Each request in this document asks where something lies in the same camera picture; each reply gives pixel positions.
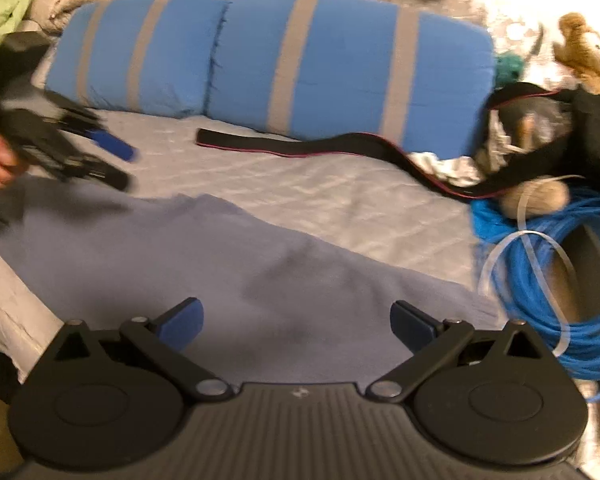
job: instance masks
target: round black disc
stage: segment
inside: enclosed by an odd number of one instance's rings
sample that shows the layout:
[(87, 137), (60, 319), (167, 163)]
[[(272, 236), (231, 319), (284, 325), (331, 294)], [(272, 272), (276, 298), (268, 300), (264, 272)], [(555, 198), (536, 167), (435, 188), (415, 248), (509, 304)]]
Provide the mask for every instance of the round black disc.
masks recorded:
[(565, 388), (566, 375), (528, 361), (440, 372), (417, 391), (415, 415), (435, 440), (473, 460), (529, 466), (563, 458), (580, 440), (586, 403), (573, 384)]
[(55, 363), (54, 377), (23, 388), (9, 426), (24, 454), (56, 468), (103, 470), (139, 460), (168, 441), (184, 412), (178, 390), (140, 368), (72, 360)]

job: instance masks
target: gray stripe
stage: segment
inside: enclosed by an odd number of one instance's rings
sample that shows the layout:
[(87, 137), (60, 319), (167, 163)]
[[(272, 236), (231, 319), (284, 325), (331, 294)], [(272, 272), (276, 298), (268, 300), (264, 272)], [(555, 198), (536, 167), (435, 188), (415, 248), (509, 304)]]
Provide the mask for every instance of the gray stripe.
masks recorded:
[(104, 11), (107, 10), (107, 6), (111, 3), (111, 0), (102, 2), (96, 6), (91, 15), (89, 23), (87, 24), (87, 30), (84, 31), (84, 38), (82, 39), (82, 51), (80, 52), (80, 60), (78, 61), (78, 70), (75, 74), (75, 93), (78, 97), (78, 102), (82, 106), (90, 106), (87, 80), (89, 77), (89, 65), (91, 63), (91, 53), (93, 51), (93, 41), (96, 38), (96, 32), (100, 25), (100, 20)]
[(169, 0), (154, 0), (144, 17), (140, 32), (136, 38), (136, 46), (131, 55), (129, 69), (126, 73), (126, 105), (133, 112), (140, 112), (140, 75), (144, 66), (144, 58), (154, 35), (155, 26)]
[(400, 7), (395, 22), (394, 53), (391, 60), (382, 111), (380, 135), (395, 144), (402, 143), (404, 123), (411, 99), (411, 86), (418, 47), (420, 13), (410, 7)]
[(318, 0), (296, 0), (289, 15), (269, 97), (267, 130), (272, 133), (284, 135), (289, 131), (294, 89), (317, 3)]

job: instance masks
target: stuffed animal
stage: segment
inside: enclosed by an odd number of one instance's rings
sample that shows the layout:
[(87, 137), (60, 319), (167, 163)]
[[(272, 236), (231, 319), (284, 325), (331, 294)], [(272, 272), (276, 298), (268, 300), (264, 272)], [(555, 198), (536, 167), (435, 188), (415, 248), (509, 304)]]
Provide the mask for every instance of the stuffed animal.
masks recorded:
[(558, 21), (564, 44), (554, 43), (555, 60), (568, 68), (592, 94), (600, 94), (600, 35), (577, 12)]
[[(564, 43), (554, 43), (555, 60), (573, 70), (582, 86), (592, 94), (600, 94), (600, 35), (587, 25), (578, 12), (565, 14), (558, 20)], [(535, 127), (530, 120), (520, 120), (517, 145), (533, 149), (529, 143)], [(515, 219), (520, 197), (529, 194), (526, 217), (554, 213), (570, 202), (569, 188), (563, 182), (540, 177), (507, 191), (500, 199), (500, 210), (507, 218)]]
[[(525, 151), (532, 150), (535, 145), (534, 130), (536, 119), (533, 115), (524, 116), (518, 124), (518, 143)], [(550, 176), (541, 176), (509, 189), (500, 198), (500, 211), (506, 218), (518, 217), (518, 205), (523, 195), (528, 194), (525, 218), (547, 215), (560, 211), (569, 205), (569, 187)]]

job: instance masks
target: metal screw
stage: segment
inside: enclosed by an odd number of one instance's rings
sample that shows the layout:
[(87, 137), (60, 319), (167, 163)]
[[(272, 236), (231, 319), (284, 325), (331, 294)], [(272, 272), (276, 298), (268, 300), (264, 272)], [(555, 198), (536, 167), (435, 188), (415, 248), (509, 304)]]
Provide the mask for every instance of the metal screw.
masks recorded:
[(402, 387), (393, 381), (378, 381), (371, 385), (371, 393), (380, 399), (393, 399), (402, 393)]
[(207, 397), (218, 397), (224, 395), (229, 386), (218, 379), (205, 379), (196, 384), (196, 390)]

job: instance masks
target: dark blue fabric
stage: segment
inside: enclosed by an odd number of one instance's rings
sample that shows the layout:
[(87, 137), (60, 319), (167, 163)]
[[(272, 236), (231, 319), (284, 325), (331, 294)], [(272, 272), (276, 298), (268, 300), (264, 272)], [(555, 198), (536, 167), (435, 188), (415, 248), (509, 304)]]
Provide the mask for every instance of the dark blue fabric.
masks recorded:
[[(114, 0), (100, 20), (88, 72), (95, 108), (129, 110), (127, 75), (138, 33), (154, 0)], [(184, 117), (201, 114), (214, 41), (225, 0), (170, 0), (147, 47), (140, 75), (143, 113)], [(76, 99), (76, 71), (84, 33), (95, 5), (79, 9), (58, 44), (46, 88)]]
[[(272, 82), (295, 0), (232, 0), (214, 54), (207, 115), (267, 131)], [(397, 6), (318, 0), (294, 93), (289, 136), (324, 139), (379, 133)], [(477, 118), (493, 89), (486, 30), (420, 13), (401, 148), (440, 158), (471, 153)]]

